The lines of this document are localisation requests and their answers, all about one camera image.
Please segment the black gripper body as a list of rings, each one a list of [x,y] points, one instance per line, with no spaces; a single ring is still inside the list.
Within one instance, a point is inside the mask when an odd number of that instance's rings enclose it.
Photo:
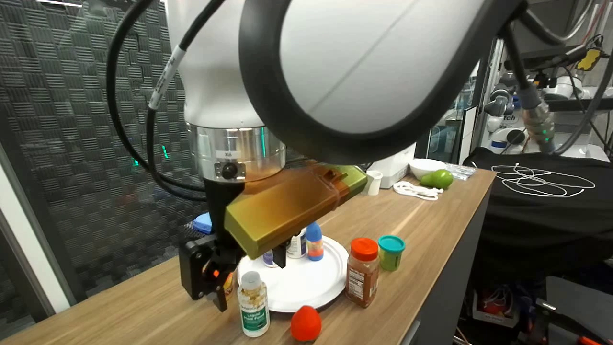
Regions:
[[[226,206],[243,191],[241,181],[205,181],[211,235],[188,235],[178,245],[180,283],[192,298],[220,289],[243,256],[224,225]]]

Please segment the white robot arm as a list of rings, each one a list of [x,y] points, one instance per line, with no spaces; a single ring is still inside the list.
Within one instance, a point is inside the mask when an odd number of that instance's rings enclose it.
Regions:
[[[460,93],[525,0],[165,0],[213,229],[205,287],[360,187]]]

